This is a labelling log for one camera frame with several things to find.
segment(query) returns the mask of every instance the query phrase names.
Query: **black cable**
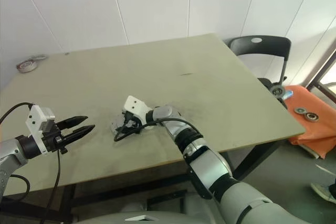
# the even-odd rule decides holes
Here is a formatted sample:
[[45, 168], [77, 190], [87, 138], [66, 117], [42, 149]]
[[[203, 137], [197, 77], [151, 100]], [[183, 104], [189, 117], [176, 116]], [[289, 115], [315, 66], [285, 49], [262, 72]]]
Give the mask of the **black cable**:
[[29, 180], [27, 180], [24, 176], [21, 176], [21, 175], [16, 175], [16, 174], [12, 174], [11, 175], [12, 178], [19, 178], [19, 179], [22, 179], [26, 185], [27, 185], [27, 189], [26, 189], [26, 192], [18, 199], [9, 199], [9, 198], [4, 198], [1, 202], [1, 204], [12, 204], [12, 203], [15, 203], [15, 202], [19, 202], [21, 200], [23, 200], [24, 198], [27, 197], [29, 191], [30, 191], [30, 183], [29, 183]]
[[55, 185], [54, 185], [54, 187], [53, 187], [53, 189], [52, 189], [52, 192], [51, 192], [51, 195], [50, 195], [48, 204], [47, 204], [46, 211], [45, 211], [45, 213], [44, 213], [43, 218], [42, 218], [41, 221], [40, 221], [40, 224], [44, 224], [44, 222], [45, 222], [45, 220], [46, 220], [46, 218], [47, 218], [47, 215], [48, 215], [48, 212], [49, 212], [51, 203], [52, 203], [53, 200], [54, 200], [55, 192], [56, 192], [56, 189], [57, 189], [57, 186], [58, 186], [58, 182], [59, 182], [59, 177], [60, 177], [60, 175], [61, 175], [61, 162], [60, 162], [60, 158], [59, 158], [59, 150], [57, 150], [57, 159], [58, 159], [58, 172], [57, 172], [57, 177], [56, 177]]
[[124, 130], [124, 128], [126, 127], [126, 120], [124, 122], [124, 124], [121, 126], [120, 130], [118, 130], [118, 132], [116, 133], [116, 135], [114, 136], [114, 141], [117, 142], [118, 141], [118, 136], [120, 135], [120, 133]]
[[13, 110], [15, 110], [17, 107], [20, 107], [22, 105], [28, 105], [28, 107], [30, 109], [34, 104], [30, 103], [30, 102], [22, 102], [22, 103], [18, 103], [17, 105], [14, 105], [0, 118], [0, 124]]
[[132, 134], [138, 132], [139, 130], [142, 130], [143, 128], [146, 128], [146, 127], [148, 127], [148, 126], [153, 126], [153, 125], [155, 125], [155, 124], [157, 124], [157, 123], [166, 122], [166, 121], [178, 121], [178, 122], [185, 123], [185, 124], [189, 125], [191, 128], [193, 128], [197, 133], [200, 134], [200, 132], [198, 131], [198, 129], [197, 129], [195, 126], [193, 126], [190, 122], [187, 122], [186, 120], [179, 119], [179, 118], [163, 118], [163, 119], [158, 119], [158, 120], [155, 120], [155, 121], [153, 121], [153, 122], [150, 122], [150, 123], [146, 123], [146, 124], [144, 124], [144, 125], [141, 125], [141, 126], [137, 127], [136, 129], [134, 129], [134, 130], [132, 130], [132, 131], [126, 133], [125, 135], [122, 135], [122, 136], [121, 136], [120, 138], [118, 138], [118, 139], [114, 138], [114, 141], [115, 141], [115, 142], [118, 142], [118, 141], [124, 139], [125, 137], [127, 137], [127, 136], [129, 136], [129, 135], [132, 135]]

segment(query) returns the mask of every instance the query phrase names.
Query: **chair backrest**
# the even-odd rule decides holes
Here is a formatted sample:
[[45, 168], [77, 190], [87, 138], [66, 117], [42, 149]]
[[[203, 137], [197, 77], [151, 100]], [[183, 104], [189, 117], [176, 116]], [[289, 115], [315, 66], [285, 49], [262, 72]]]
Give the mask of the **chair backrest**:
[[235, 55], [266, 54], [288, 60], [291, 41], [285, 37], [253, 35], [232, 39], [228, 46]]

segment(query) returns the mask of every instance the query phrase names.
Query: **orange cloth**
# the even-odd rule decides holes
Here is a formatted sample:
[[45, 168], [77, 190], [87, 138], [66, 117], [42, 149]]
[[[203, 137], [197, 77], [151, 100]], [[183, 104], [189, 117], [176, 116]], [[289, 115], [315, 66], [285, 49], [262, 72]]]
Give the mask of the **orange cloth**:
[[[289, 113], [306, 129], [304, 134], [291, 137], [289, 141], [294, 145], [303, 144], [325, 158], [326, 153], [336, 146], [336, 110], [302, 86], [285, 88], [293, 91], [293, 96], [285, 100]], [[316, 113], [318, 122], [310, 122], [295, 113], [297, 107]]]

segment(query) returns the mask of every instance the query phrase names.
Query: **shoe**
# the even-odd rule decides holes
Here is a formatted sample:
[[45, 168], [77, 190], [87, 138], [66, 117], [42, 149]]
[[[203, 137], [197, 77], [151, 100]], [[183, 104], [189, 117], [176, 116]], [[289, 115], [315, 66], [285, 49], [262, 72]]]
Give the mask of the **shoe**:
[[315, 183], [311, 183], [310, 186], [321, 198], [336, 204], [336, 199], [331, 195], [328, 186], [321, 186]]

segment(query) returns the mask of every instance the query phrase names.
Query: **metal bearing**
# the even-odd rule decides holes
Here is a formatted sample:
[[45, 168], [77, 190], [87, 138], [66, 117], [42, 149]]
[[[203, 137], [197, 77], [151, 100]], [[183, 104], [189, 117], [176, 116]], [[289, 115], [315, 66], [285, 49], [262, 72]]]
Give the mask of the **metal bearing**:
[[304, 107], [297, 107], [294, 109], [295, 113], [303, 115], [306, 114], [307, 110]]
[[304, 118], [313, 123], [319, 120], [319, 116], [313, 112], [307, 112]]
[[286, 93], [285, 88], [281, 85], [274, 85], [269, 91], [276, 97], [276, 99], [282, 98]]

